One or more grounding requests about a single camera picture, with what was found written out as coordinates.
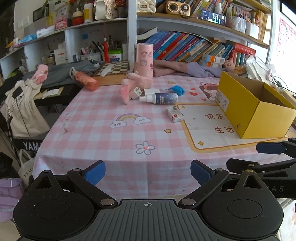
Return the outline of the white bookshelf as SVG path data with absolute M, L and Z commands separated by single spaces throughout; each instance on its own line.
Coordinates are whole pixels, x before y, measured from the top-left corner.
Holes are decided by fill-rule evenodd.
M 146 32 L 156 27 L 159 31 L 178 31 L 201 35 L 203 37 L 225 38 L 241 44 L 253 44 L 261 49 L 269 49 L 269 45 L 240 31 L 195 18 L 182 18 L 169 14 L 136 13 L 135 9 L 128 12 L 127 18 L 114 20 L 99 20 L 78 26 L 72 26 L 50 33 L 40 39 L 33 40 L 27 45 L 1 58 L 1 72 L 3 78 L 8 78 L 10 73 L 19 66 L 19 60 L 25 58 L 28 70 L 35 70 L 41 57 L 46 54 L 44 41 L 53 38 L 56 34 L 64 34 L 68 61 L 72 62 L 73 55 L 77 53 L 85 42 L 83 34 L 91 29 L 99 29 L 98 33 L 89 34 L 88 40 L 102 40 L 103 35 L 111 35 L 128 43 L 128 59 L 133 66 L 133 48 L 138 33 Z

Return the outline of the pink cylindrical container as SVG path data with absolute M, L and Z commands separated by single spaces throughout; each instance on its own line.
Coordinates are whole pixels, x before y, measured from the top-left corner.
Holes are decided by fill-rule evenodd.
M 153 44 L 135 44 L 133 72 L 139 76 L 153 77 Z

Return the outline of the orange white medicine box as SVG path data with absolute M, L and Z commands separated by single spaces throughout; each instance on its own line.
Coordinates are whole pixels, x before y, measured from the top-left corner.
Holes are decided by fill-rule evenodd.
M 199 61 L 201 66 L 222 68 L 225 63 L 225 58 L 203 54 L 202 59 Z

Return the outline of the pink purple cloth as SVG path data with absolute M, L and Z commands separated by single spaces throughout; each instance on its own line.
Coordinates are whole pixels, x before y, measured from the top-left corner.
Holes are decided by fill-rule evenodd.
M 220 78 L 221 73 L 230 72 L 227 68 L 201 66 L 197 62 L 170 62 L 165 60 L 154 60 L 153 77 L 160 77 L 170 74 L 192 76 L 196 78 L 216 77 Z

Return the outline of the white quilted handbag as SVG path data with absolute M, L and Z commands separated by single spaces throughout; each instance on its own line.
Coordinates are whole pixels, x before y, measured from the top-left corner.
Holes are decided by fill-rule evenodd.
M 138 13 L 155 13 L 156 0 L 137 0 Z

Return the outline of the pink plush toy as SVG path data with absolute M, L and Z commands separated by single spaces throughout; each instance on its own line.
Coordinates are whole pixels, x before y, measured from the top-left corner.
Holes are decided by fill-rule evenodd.
M 151 88 L 153 80 L 135 73 L 128 73 L 121 82 L 119 90 L 120 98 L 124 104 L 128 104 L 131 99 L 141 96 L 144 89 Z

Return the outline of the pink glove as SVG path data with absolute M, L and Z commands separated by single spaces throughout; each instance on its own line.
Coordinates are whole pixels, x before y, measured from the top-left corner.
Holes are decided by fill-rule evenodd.
M 37 71 L 32 76 L 32 80 L 35 84 L 43 83 L 48 76 L 48 66 L 44 64 L 40 64 L 37 68 Z

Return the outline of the pink pig plush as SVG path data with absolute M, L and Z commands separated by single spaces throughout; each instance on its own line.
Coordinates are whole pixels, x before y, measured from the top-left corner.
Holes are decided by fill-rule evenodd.
M 225 63 L 224 63 L 224 67 L 227 68 L 230 71 L 233 71 L 234 68 L 235 68 L 233 60 L 232 59 L 226 60 Z

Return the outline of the white tote bag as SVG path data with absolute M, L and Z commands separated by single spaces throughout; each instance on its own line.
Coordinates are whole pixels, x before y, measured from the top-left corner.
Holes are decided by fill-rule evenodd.
M 1 105 L 1 114 L 10 123 L 14 137 L 36 137 L 50 130 L 50 126 L 34 102 L 34 97 L 40 92 L 41 86 L 32 79 L 19 80 L 6 92 L 6 98 Z

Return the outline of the row of colourful books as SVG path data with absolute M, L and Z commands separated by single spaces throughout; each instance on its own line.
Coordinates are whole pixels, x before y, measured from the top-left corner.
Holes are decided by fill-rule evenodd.
M 208 54 L 232 59 L 235 66 L 242 66 L 248 57 L 256 54 L 255 49 L 233 41 L 177 31 L 159 31 L 142 42 L 153 44 L 155 60 L 170 62 L 199 63 L 203 54 Z

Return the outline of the blue tape piece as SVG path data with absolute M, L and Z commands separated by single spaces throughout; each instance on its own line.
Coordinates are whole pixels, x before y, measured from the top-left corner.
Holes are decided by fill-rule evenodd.
M 182 87 L 178 86 L 178 85 L 175 85 L 175 86 L 169 88 L 168 90 L 170 90 L 171 92 L 177 94 L 178 96 L 182 96 L 182 95 L 185 94 L 185 90 Z

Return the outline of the wooden chess board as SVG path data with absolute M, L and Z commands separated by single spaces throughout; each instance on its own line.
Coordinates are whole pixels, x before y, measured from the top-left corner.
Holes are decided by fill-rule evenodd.
M 128 61 L 103 63 L 92 77 L 100 86 L 121 85 L 121 81 L 126 78 L 128 68 Z

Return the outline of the pink checkered tablecloth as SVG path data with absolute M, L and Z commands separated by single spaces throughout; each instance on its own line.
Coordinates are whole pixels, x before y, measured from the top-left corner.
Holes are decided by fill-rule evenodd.
M 212 169 L 225 168 L 230 158 L 280 162 L 287 155 L 260 154 L 255 143 L 241 140 L 231 126 L 214 124 L 214 131 L 193 141 L 185 122 L 173 122 L 165 105 L 132 100 L 123 104 L 119 86 L 82 89 L 54 123 L 35 157 L 33 176 L 85 169 L 104 161 L 106 174 L 98 187 L 114 198 L 154 198 L 186 195 L 195 190 L 194 159 Z

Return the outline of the orange pink bottle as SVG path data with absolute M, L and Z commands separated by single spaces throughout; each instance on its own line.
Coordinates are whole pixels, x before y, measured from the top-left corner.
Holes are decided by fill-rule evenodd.
M 99 82 L 96 79 L 82 71 L 77 71 L 74 67 L 70 69 L 69 75 L 72 79 L 75 79 L 79 83 L 83 84 L 91 91 L 97 90 L 99 87 Z

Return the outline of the gold retro radio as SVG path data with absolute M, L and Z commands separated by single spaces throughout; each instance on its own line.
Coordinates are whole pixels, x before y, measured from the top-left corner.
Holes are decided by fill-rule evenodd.
M 191 6 L 181 1 L 167 1 L 166 13 L 170 15 L 189 17 L 191 15 Z

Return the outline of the grey clothing pile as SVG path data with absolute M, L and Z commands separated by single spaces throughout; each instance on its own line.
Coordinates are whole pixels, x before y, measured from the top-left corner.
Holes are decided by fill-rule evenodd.
M 72 67 L 74 67 L 77 71 L 81 71 L 89 76 L 92 76 L 99 68 L 99 65 L 94 65 L 93 62 L 89 60 L 83 60 L 76 63 L 49 66 L 48 76 L 42 83 L 42 88 L 59 87 L 69 84 L 75 84 L 82 87 L 82 84 L 79 84 L 75 79 L 70 77 L 69 73 Z

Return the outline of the small white red box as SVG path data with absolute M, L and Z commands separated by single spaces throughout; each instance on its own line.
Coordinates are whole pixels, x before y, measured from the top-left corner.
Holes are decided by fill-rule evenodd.
M 178 123 L 184 120 L 184 115 L 175 106 L 166 107 L 166 114 L 173 123 Z

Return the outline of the yellow cardboard box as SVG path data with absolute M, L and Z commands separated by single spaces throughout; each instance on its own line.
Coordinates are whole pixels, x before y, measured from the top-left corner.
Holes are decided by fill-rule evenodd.
M 295 107 L 267 83 L 222 72 L 215 101 L 242 139 L 283 138 Z

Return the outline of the white power adapter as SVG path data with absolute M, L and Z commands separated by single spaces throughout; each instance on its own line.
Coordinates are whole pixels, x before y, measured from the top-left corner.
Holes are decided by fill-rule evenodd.
M 161 90 L 160 89 L 152 89 L 152 88 L 140 89 L 138 87 L 135 87 L 133 90 L 131 90 L 129 92 L 128 96 L 131 99 L 137 99 L 137 98 L 140 98 L 141 96 L 152 95 L 155 93 L 161 93 Z

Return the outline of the blue spray bottle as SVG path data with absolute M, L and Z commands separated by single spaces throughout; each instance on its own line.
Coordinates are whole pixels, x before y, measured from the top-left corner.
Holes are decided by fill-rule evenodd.
M 178 95 L 176 93 L 154 93 L 140 96 L 139 100 L 152 104 L 175 104 L 178 101 Z

